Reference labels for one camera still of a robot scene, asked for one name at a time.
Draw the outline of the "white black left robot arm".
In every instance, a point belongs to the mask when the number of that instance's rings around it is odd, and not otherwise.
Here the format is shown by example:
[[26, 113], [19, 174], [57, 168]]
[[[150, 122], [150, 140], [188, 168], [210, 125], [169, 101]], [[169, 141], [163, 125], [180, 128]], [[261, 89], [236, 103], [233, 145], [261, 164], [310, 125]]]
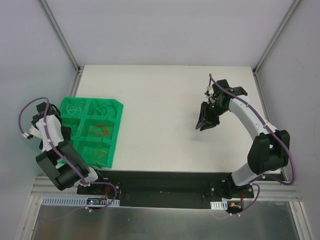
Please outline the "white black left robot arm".
[[29, 133], [41, 139], [41, 154], [35, 159], [43, 172], [60, 191], [78, 184], [88, 186], [96, 195], [102, 194], [106, 188], [105, 181], [85, 163], [70, 143], [71, 128], [62, 126], [60, 111], [46, 102], [38, 104], [36, 109]]

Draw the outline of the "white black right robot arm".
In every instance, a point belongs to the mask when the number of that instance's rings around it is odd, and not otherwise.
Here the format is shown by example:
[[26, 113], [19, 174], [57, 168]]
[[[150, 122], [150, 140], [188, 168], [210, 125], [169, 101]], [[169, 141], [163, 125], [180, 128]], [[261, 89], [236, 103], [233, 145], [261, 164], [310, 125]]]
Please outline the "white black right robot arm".
[[220, 116], [233, 113], [245, 127], [252, 139], [247, 162], [230, 174], [225, 184], [225, 192], [237, 197], [243, 186], [253, 183], [264, 174], [286, 167], [292, 159], [289, 150], [290, 135], [279, 130], [260, 115], [253, 106], [243, 87], [230, 87], [225, 79], [209, 79], [205, 95], [207, 101], [201, 103], [196, 129], [212, 129], [220, 124]]

